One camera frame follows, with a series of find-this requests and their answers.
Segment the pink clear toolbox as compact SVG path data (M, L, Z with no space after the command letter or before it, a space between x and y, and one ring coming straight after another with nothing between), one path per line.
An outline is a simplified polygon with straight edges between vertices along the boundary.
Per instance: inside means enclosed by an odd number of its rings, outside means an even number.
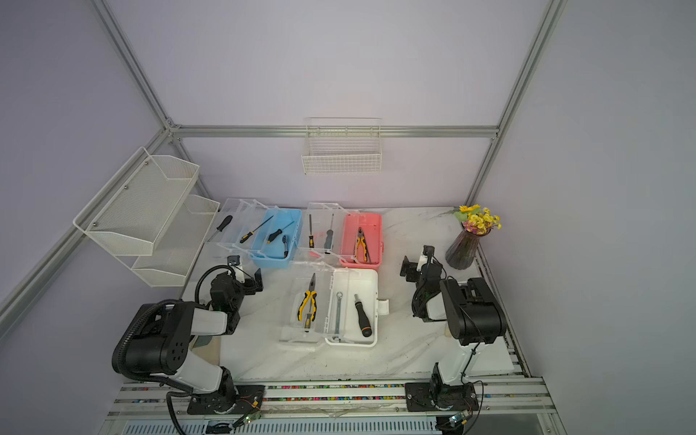
M314 249L308 246L308 213L313 216ZM333 248L330 253L326 253L324 241L332 214L335 214ZM371 256L370 264L364 264L362 250L358 251L358 257L355 256L355 243L359 227L364 230ZM309 204L303 212L303 228L295 260L323 262L329 266L343 266L344 268L377 270L382 264L383 256L382 215L374 212L348 210L337 203L320 202Z

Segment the white clear toolbox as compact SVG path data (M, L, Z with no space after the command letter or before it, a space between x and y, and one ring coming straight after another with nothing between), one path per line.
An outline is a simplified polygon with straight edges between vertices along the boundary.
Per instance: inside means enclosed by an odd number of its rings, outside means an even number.
M317 348L374 348L379 276L374 270L299 264L289 270L280 342Z

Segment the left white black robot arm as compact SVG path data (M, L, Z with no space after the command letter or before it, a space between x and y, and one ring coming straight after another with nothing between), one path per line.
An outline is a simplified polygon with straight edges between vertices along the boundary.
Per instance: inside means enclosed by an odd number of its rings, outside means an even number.
M166 384L191 395L234 398L228 369L194 355L190 341L232 335L245 297L263 289L260 269L250 275L232 262L210 268L192 301L166 299L140 307L113 351L112 369L133 381Z

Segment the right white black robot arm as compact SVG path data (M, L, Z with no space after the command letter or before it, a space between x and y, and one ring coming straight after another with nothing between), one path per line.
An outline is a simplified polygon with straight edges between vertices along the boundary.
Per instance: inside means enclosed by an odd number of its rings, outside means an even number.
M460 283L446 274L428 245L416 262L407 257L402 261L400 276L415 284L413 316L426 323L446 323L456 342L436 362L435 373L442 382L465 384L470 378L514 371L505 343L507 318L484 278Z

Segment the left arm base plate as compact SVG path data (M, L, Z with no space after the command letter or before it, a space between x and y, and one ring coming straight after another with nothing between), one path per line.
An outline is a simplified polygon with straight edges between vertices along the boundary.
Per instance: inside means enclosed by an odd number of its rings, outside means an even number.
M243 415L259 411L266 387L261 384L237 385L231 393L197 394L188 404L188 415Z

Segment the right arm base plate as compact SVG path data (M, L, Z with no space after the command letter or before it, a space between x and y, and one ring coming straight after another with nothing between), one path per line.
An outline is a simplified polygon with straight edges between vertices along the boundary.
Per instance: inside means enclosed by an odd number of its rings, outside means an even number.
M478 411L480 403L473 384L436 386L428 382L404 385L408 411Z

